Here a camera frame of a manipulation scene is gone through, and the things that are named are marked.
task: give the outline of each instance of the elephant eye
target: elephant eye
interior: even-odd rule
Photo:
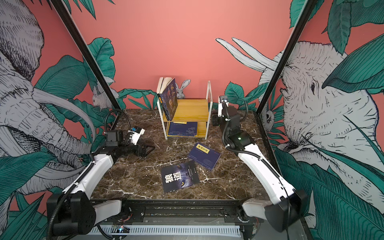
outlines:
[[[312,90],[312,93],[314,95],[314,83],[311,84],[311,90]]]

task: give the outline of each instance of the book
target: book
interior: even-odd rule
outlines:
[[[156,90],[161,107],[168,121],[173,119],[177,108],[176,81],[174,78],[160,78]]]
[[[216,152],[210,147],[207,147],[199,142],[197,142],[190,153],[188,153],[188,158],[194,160],[201,166],[212,170],[217,163],[217,160],[220,158],[221,153]]]
[[[163,167],[161,179],[164,192],[171,192],[200,182],[194,161]]]
[[[167,126],[169,137],[196,137],[197,122],[170,122]]]

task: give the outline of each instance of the books on shelf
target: books on shelf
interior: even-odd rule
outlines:
[[[172,121],[177,108],[177,92],[175,79],[161,77],[157,85],[156,93],[167,120]]]
[[[167,135],[169,137],[196,137],[197,122],[169,122]]]

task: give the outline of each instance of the bookshelf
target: bookshelf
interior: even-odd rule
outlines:
[[[207,139],[212,112],[211,82],[208,81],[207,95],[205,99],[178,99],[175,116],[171,121],[168,121],[165,114],[161,111],[159,100],[157,101],[157,109],[159,110],[161,124],[166,139],[168,139],[167,129],[169,127],[169,122],[197,122],[197,137]]]

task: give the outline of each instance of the brown marble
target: brown marble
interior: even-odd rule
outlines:
[[[219,127],[209,127],[208,138],[175,138],[165,140],[157,110],[127,109],[132,126],[146,131],[140,138],[148,145],[156,146],[146,158],[133,155],[119,159],[106,172],[92,198],[111,199],[243,199],[254,197],[269,200],[269,197],[248,166],[235,154],[227,151],[221,143]],[[267,156],[255,117],[248,114],[242,122],[244,130],[257,142],[261,152]],[[117,129],[127,129],[124,117]],[[187,162],[187,154],[196,142],[201,142],[221,153],[212,171],[196,164],[200,183],[174,192],[164,193],[161,168]]]

